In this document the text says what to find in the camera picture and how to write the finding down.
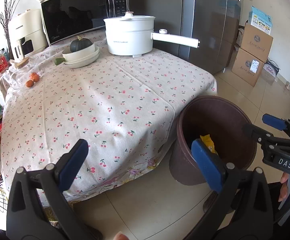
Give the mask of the person's left hand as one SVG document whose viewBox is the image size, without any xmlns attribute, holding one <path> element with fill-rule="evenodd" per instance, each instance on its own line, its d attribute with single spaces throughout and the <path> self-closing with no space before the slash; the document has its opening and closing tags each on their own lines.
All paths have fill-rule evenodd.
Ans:
<svg viewBox="0 0 290 240">
<path fill-rule="evenodd" d="M 126 235 L 124 235 L 122 232 L 118 232 L 114 236 L 113 240 L 129 240 L 129 238 Z"/>
</svg>

